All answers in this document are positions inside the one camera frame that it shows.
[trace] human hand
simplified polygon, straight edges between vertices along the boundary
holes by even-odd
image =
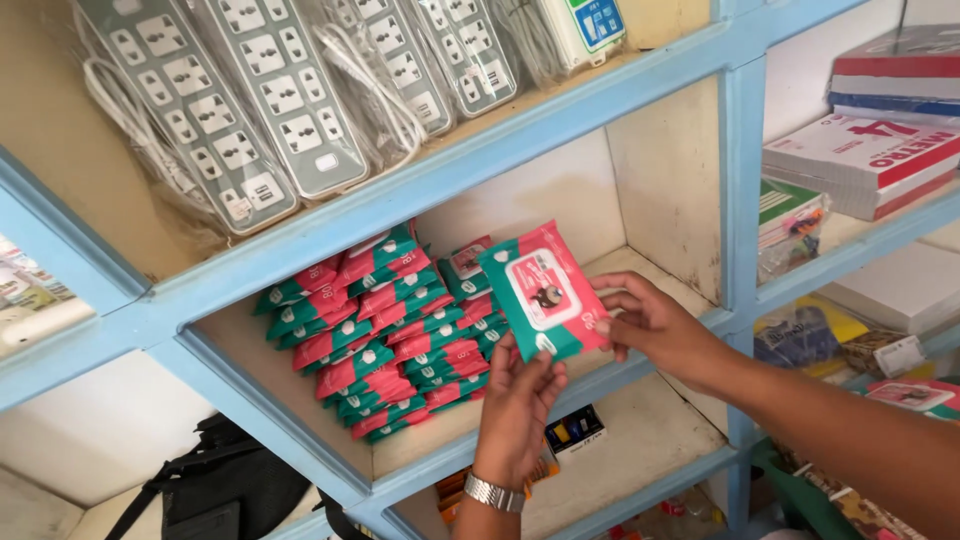
[[[490,359],[480,438],[473,474],[500,487],[523,491],[540,458],[546,417],[567,383],[566,365],[539,353],[524,364],[514,355],[516,338],[507,333]]]
[[[607,310],[623,311],[612,319],[597,321],[597,332],[611,344],[618,362],[637,349],[666,373],[690,388],[709,391],[711,378],[731,358],[731,349],[670,295],[656,288],[637,272],[616,272],[591,278],[596,290],[622,288],[600,299]]]

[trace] black bag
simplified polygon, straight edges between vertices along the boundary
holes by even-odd
[[[163,496],[163,540],[257,540],[294,510],[310,481],[223,414],[197,425],[200,444],[163,464],[106,540],[120,540]]]

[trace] white cable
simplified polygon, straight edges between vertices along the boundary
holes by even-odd
[[[314,25],[313,33],[326,46],[324,53],[330,61],[370,90],[371,95],[383,109],[387,123],[393,130],[394,139],[407,152],[407,156],[400,163],[385,172],[395,171],[413,160],[423,142],[429,137],[417,114],[407,107],[395,89],[380,82],[376,73],[353,44],[353,40],[342,28],[329,23],[323,26]]]
[[[191,207],[213,213],[213,206],[197,189],[196,183],[175,158],[175,150],[156,136],[150,113],[136,90],[131,88],[123,72],[112,61],[104,60],[90,43],[80,8],[73,7],[74,26],[80,43],[86,49],[84,82],[93,100],[137,145],[154,164],[161,179],[178,193],[182,193]]]
[[[540,1],[549,0],[492,0],[497,20],[516,41],[538,86],[541,81],[558,83],[566,76],[556,37],[548,28],[540,7],[535,5]]]

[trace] wristwatch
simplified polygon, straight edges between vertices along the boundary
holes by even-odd
[[[523,511],[523,503],[527,500],[526,494],[522,491],[511,491],[493,485],[475,477],[473,473],[467,474],[467,481],[464,482],[464,493],[497,510],[517,514]]]

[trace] white price sticker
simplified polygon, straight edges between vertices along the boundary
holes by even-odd
[[[877,349],[874,351],[874,358],[883,375],[891,379],[926,362],[924,349],[916,335],[904,337],[896,343]]]

